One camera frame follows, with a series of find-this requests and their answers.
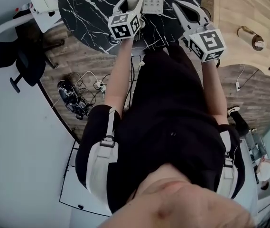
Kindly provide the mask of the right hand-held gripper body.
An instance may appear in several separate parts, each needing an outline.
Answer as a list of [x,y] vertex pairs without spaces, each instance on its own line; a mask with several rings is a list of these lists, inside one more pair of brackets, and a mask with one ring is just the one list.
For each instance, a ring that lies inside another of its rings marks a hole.
[[185,31],[183,33],[186,46],[196,54],[201,62],[219,59],[226,50],[226,44],[220,29],[213,22]]

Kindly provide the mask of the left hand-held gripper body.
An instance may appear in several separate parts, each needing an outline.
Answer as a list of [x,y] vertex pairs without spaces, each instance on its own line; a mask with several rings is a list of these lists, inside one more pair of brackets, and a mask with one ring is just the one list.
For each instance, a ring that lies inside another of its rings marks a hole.
[[114,11],[109,17],[108,27],[114,40],[134,38],[141,29],[141,10],[122,13]]

